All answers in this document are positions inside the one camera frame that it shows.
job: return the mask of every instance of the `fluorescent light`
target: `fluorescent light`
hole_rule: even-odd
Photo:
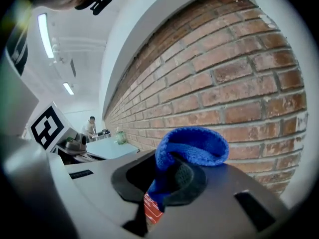
[[[70,95],[74,95],[73,91],[71,90],[71,88],[67,82],[63,83],[63,86],[69,92]]]
[[[46,13],[38,16],[38,24],[39,24],[41,39],[42,39],[42,43],[48,58],[54,58],[51,43],[50,43],[46,18],[47,18]]]

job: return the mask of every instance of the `table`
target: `table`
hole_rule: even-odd
[[[86,151],[88,154],[93,154],[104,159],[114,159],[126,154],[137,153],[139,149],[129,143],[118,144],[115,137],[109,137],[87,143]]]

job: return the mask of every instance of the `blue knitted fabric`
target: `blue knitted fabric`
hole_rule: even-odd
[[[166,171],[175,163],[171,153],[189,163],[217,166],[227,160],[229,146],[219,133],[199,126],[176,128],[166,134],[155,152],[156,175],[148,190],[161,211],[164,197],[170,194],[166,188],[169,180]]]

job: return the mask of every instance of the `red packet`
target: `red packet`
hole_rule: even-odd
[[[148,193],[144,195],[144,213],[153,224],[156,224],[163,215],[157,203],[149,197]]]

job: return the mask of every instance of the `green plastic bottle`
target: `green plastic bottle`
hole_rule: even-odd
[[[116,129],[115,136],[118,144],[126,143],[124,132],[120,131],[119,128]]]

